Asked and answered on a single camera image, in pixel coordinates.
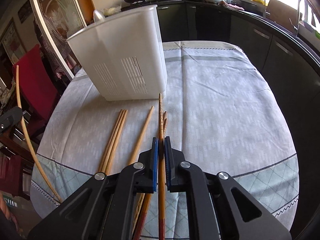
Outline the person's left hand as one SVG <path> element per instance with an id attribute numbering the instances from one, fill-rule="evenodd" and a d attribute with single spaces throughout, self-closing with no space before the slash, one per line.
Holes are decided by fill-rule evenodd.
<path id="1" fill-rule="evenodd" d="M 7 206 L 7 203 L 5 202 L 4 198 L 3 198 L 3 194 L 0 192 L 0 202 L 1 202 L 1 210 L 4 213 L 6 219 L 9 222 L 12 222 L 12 217 L 11 217 L 11 212 Z"/>

